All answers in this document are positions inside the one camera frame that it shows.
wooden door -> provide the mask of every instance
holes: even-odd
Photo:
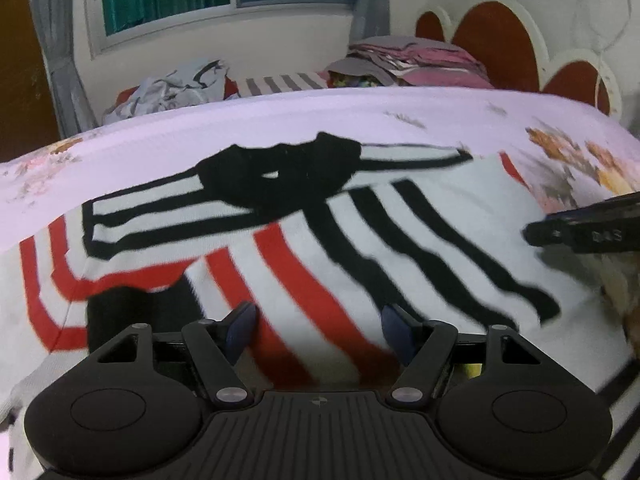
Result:
[[[0,0],[0,162],[59,140],[29,0]]]

folded clothes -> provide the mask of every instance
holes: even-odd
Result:
[[[327,67],[334,87],[465,86],[493,88],[484,65],[462,48],[413,36],[377,36],[350,45]]]
[[[401,75],[400,79],[412,86],[464,86],[492,89],[493,86],[478,74],[467,70],[447,68],[416,68]]]
[[[369,60],[357,57],[345,57],[344,59],[334,61],[326,70],[330,73],[334,72],[343,75],[373,76],[383,86],[396,84],[395,78],[384,69]]]
[[[350,54],[359,54],[361,52],[370,52],[379,56],[389,55],[396,59],[408,62],[414,62],[420,65],[443,66],[449,68],[457,68],[463,66],[468,70],[478,73],[486,73],[484,66],[471,54],[462,51],[450,51],[438,48],[423,48],[420,46],[409,46],[404,50],[394,50],[373,45],[361,45],[351,50]]]
[[[409,46],[416,45],[423,48],[439,48],[441,50],[464,52],[462,48],[451,43],[428,40],[427,38],[416,38],[415,36],[374,36],[373,38],[366,38],[365,40],[351,43],[349,48],[361,48],[363,45],[372,45],[397,50],[404,50]]]

bed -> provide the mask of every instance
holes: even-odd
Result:
[[[289,75],[294,86],[285,76],[237,81],[240,95],[252,98],[109,124],[0,164],[0,253],[87,200],[185,171],[234,143],[297,144],[318,132],[382,145],[452,146],[478,159],[504,154],[544,212],[640,190],[640,142],[617,123],[620,90],[593,52],[550,60],[531,16],[500,0],[475,2],[455,24],[441,8],[426,10],[416,35],[463,47],[485,64],[497,89],[324,89],[317,73]],[[596,67],[602,74],[598,110]],[[0,318],[4,322],[12,321]],[[555,330],[527,336],[587,386],[606,393],[615,436],[601,472],[610,480],[636,478],[640,369],[620,323],[589,308],[562,319]],[[86,349],[69,352],[67,366],[84,355]],[[30,380],[54,379],[38,370]],[[19,386],[12,394],[3,390],[0,401],[16,392]],[[21,446],[15,469],[31,480],[38,464],[24,435],[14,435],[14,446]]]

screw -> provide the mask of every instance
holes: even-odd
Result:
[[[246,396],[246,390],[235,387],[222,388],[216,393],[216,397],[218,398],[218,400],[221,400],[222,402],[228,402],[229,404],[241,402],[242,400],[246,399]]]
[[[391,396],[398,402],[417,402],[422,398],[422,392],[411,387],[396,388],[391,392]]]

window frame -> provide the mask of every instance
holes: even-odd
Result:
[[[153,34],[172,27],[179,27],[188,23],[205,20],[243,19],[248,14],[346,14],[353,13],[355,3],[348,0],[270,0],[266,2],[248,2],[240,4],[238,0],[230,0],[226,6],[209,7],[209,9],[190,10],[182,14],[175,14],[160,18],[135,27],[121,30],[107,36],[104,27],[104,12],[102,0],[84,0],[86,24],[92,56],[113,48],[127,41],[136,40],[147,34]]]

